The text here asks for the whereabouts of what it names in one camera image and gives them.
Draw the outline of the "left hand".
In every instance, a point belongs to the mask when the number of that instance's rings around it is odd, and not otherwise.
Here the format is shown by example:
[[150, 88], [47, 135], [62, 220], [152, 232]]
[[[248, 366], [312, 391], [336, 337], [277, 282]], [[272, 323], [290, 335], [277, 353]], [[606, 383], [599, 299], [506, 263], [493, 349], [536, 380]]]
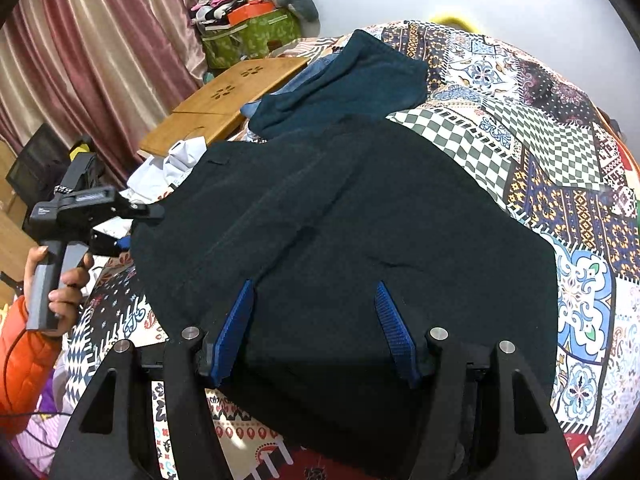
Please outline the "left hand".
[[[27, 312], [30, 312], [29, 300], [32, 299], [32, 281], [34, 280], [37, 264], [46, 258], [47, 253], [47, 246], [29, 249], [24, 271], [24, 297]], [[56, 327], [53, 330], [42, 330], [43, 336], [50, 339], [58, 339], [68, 333], [74, 326], [77, 321], [78, 308], [82, 301], [81, 289], [89, 283], [89, 271], [92, 267], [93, 256], [90, 252], [86, 252], [79, 266], [62, 274], [63, 287], [49, 292], [48, 308], [54, 314]]]

